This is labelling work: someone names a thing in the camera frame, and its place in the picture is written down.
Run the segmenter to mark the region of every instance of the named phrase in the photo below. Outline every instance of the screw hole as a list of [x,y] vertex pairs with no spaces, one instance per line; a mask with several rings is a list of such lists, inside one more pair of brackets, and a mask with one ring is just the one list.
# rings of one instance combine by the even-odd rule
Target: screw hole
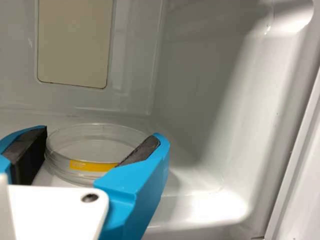
[[81,198],[81,201],[84,203],[92,203],[97,200],[99,196],[95,193],[89,193]]

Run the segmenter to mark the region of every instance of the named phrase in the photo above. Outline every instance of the rectangular panel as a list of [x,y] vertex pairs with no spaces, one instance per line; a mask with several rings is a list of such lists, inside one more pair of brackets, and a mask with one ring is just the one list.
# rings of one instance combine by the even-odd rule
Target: rectangular panel
[[113,0],[39,0],[38,79],[104,88],[112,8]]

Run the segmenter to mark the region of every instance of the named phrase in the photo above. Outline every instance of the black rubber pad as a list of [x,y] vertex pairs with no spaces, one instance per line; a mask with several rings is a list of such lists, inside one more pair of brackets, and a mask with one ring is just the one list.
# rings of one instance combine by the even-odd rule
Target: black rubber pad
[[13,184],[31,185],[45,160],[47,127],[21,134],[2,153],[11,162]]
[[151,135],[148,136],[138,147],[136,147],[124,160],[117,166],[120,167],[146,160],[160,145],[159,140]]

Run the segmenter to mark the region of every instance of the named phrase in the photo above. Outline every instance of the blue tool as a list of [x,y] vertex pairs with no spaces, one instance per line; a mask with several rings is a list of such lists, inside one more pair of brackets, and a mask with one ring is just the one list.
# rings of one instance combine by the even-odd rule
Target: blue tool
[[[9,183],[32,183],[44,161],[46,138],[46,126],[39,125],[0,140],[0,173],[8,175]],[[93,186],[109,196],[109,210],[99,239],[141,239],[167,182],[169,150],[169,141],[154,133],[94,181]]]

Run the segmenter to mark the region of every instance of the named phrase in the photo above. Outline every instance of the blue clamp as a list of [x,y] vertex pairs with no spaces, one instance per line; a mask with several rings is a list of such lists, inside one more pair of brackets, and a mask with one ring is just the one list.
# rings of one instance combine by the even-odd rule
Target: blue clamp
[[[42,129],[26,128],[0,140],[0,173],[11,178],[11,162],[2,153],[22,134]],[[144,160],[119,165],[93,183],[109,196],[109,210],[102,226],[100,240],[139,240],[142,238],[165,188],[169,172],[169,141],[154,133],[158,146]]]

